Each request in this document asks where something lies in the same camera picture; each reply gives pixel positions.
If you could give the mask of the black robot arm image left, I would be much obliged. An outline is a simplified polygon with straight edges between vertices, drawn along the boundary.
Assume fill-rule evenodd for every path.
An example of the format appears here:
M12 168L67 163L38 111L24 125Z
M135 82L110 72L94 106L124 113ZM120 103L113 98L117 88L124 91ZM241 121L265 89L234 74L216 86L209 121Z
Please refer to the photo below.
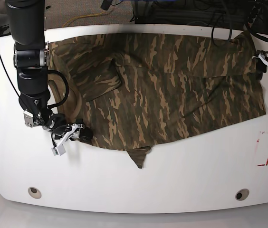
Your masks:
M13 61L26 126L42 126L51 133L53 143L67 133L72 141L89 143L93 133L77 118L81 105L78 90L62 73L48 69L45 2L7 0L5 6L15 41Z

